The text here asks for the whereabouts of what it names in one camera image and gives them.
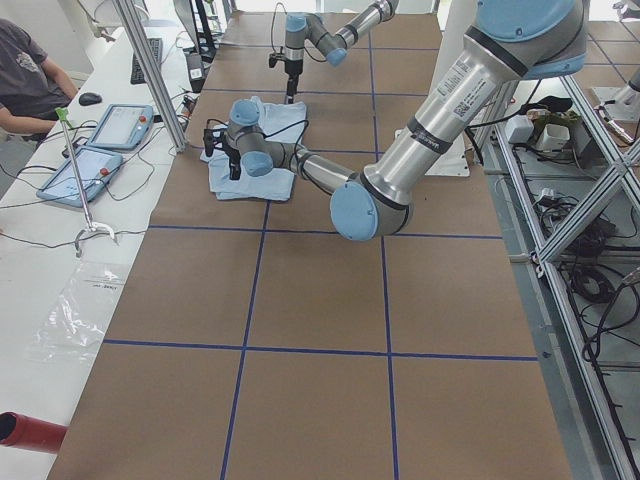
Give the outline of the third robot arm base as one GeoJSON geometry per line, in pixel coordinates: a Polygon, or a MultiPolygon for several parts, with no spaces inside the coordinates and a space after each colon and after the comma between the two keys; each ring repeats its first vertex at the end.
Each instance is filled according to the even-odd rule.
{"type": "Polygon", "coordinates": [[[612,104],[614,119],[622,121],[639,119],[639,77],[640,71],[636,70],[627,84],[615,93],[612,104]]]}

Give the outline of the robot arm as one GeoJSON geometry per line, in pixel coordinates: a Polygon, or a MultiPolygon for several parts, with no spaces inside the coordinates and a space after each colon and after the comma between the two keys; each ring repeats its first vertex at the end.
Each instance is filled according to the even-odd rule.
{"type": "Polygon", "coordinates": [[[330,194],[336,231],[353,241],[396,233],[413,213],[411,191],[504,84],[579,71],[586,55],[586,1],[480,1],[462,52],[381,160],[351,171],[297,143],[268,140],[251,100],[236,101],[223,130],[204,134],[205,152],[220,145],[232,179],[285,168],[330,194]]]}
{"type": "Polygon", "coordinates": [[[327,30],[319,14],[286,13],[284,45],[278,50],[272,46],[272,52],[268,57],[270,68],[274,68],[278,62],[284,63],[284,70],[288,76],[285,102],[294,103],[299,78],[303,73],[307,41],[319,51],[325,62],[336,67],[344,61],[347,51],[361,37],[394,17],[398,4],[398,1],[391,0],[373,1],[334,34],[327,30]]]}

